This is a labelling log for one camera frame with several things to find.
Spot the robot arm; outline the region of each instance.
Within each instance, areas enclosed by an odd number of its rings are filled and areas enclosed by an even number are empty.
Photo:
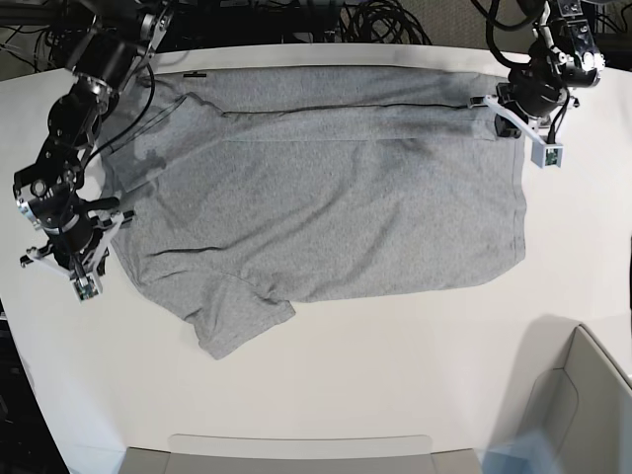
[[[477,9],[483,7],[471,0]],[[568,109],[578,107],[574,88],[593,87],[605,67],[594,44],[580,0],[521,0],[527,20],[533,20],[535,42],[528,63],[506,59],[494,42],[494,28],[508,27],[496,20],[499,0],[493,0],[487,18],[486,40],[494,56],[508,67],[509,82],[497,86],[496,96],[473,98],[471,107],[488,106],[496,116],[498,136],[518,137],[525,133],[533,140],[531,161],[540,167],[561,166],[563,146],[557,142],[560,124]],[[554,118],[551,114],[559,109]]]
[[[95,14],[66,66],[76,82],[50,110],[48,137],[37,161],[14,175],[18,209],[48,237],[44,247],[27,251],[22,266],[37,263],[68,277],[82,301],[102,291],[99,277],[105,271],[108,244],[133,212],[115,212],[106,220],[91,217],[89,211],[116,209],[119,200],[85,201],[77,191],[84,185],[89,161],[113,141],[92,151],[103,121],[133,75],[147,69],[153,93],[149,60],[172,15],[168,1],[143,4],[132,13],[116,18],[116,34]],[[56,263],[45,258],[50,254]]]
[[[507,26],[496,20],[501,0],[489,11],[471,0],[486,16],[486,39],[495,57],[511,73],[495,96],[473,98],[471,106],[494,110],[499,136],[526,133],[534,142],[532,160],[539,166],[560,165],[563,147],[556,138],[567,109],[578,103],[573,88],[592,87],[604,67],[580,0],[518,0],[525,20]],[[76,83],[48,115],[48,138],[35,164],[17,172],[14,195],[20,212],[48,243],[32,248],[22,266],[37,263],[68,277],[80,300],[102,291],[108,244],[133,212],[114,212],[111,219],[90,216],[94,210],[113,210],[115,197],[84,201],[76,194],[84,184],[84,170],[101,149],[125,134],[142,117],[113,140],[92,151],[102,122],[116,107],[132,76],[145,68],[152,78],[149,59],[165,35],[172,17],[170,0],[81,0],[95,13],[89,33],[70,57],[67,68]],[[107,20],[108,28],[102,24]],[[528,63],[503,56],[494,43],[494,28],[514,31],[533,24],[536,40]],[[551,119],[550,115],[559,109]],[[56,263],[47,259],[52,254]]]

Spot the metal bracket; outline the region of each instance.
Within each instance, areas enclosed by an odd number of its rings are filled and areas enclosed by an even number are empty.
[[[101,264],[101,260],[107,255],[108,246],[119,232],[120,227],[128,222],[131,216],[132,214],[127,213],[127,215],[125,215],[121,212],[116,212],[112,215],[112,222],[104,231],[99,245],[84,258],[81,264],[84,268],[85,276],[78,277],[76,272],[71,272],[58,263],[47,259],[46,256],[49,255],[50,252],[43,252],[41,249],[35,247],[27,250],[27,256],[22,258],[22,266],[25,267],[28,263],[33,262],[61,277],[68,278],[72,283],[72,287],[79,301],[93,298],[103,292],[103,286],[99,278],[99,265]]]
[[[562,156],[564,154],[564,146],[561,143],[547,143],[544,136],[540,135],[539,123],[536,120],[531,120],[529,123],[522,120],[516,113],[501,106],[496,96],[485,96],[482,101],[476,99],[477,104],[485,105],[494,111],[497,115],[509,120],[520,131],[524,132],[531,141],[533,141],[533,147],[531,148],[531,161],[540,168],[545,166],[557,165],[562,166]]]

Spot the t-shirt sleeve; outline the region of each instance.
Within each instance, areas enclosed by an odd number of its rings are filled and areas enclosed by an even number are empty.
[[[156,277],[143,272],[141,278],[134,273],[141,279],[135,282],[140,292],[193,324],[199,346],[214,358],[228,356],[294,315],[289,301],[269,299],[250,283],[213,269],[175,268]]]

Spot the gray t-shirt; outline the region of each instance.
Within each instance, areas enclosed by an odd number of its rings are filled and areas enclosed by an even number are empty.
[[[136,211],[114,242],[134,285],[214,357],[286,321],[290,300],[476,285],[523,258],[523,141],[498,138],[489,110],[458,108],[498,78],[205,74],[157,77],[142,126],[105,158],[105,195]],[[138,115],[146,86],[104,139]]]

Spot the white tabletop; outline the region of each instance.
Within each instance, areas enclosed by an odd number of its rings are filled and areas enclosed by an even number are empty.
[[[487,51],[435,46],[248,46],[157,62],[158,73],[383,64],[507,74]],[[221,361],[198,348],[193,326],[143,299],[114,256],[105,294],[84,304],[67,281],[20,268],[45,238],[15,206],[13,173],[35,161],[48,110],[70,84],[65,71],[0,83],[0,297],[77,472],[116,472],[126,446],[168,450],[176,434],[498,445],[511,440],[536,377],[561,365],[578,322],[632,373],[632,74],[605,70],[579,92],[562,169],[527,159],[526,258],[515,268],[472,288],[296,304],[296,317]]]

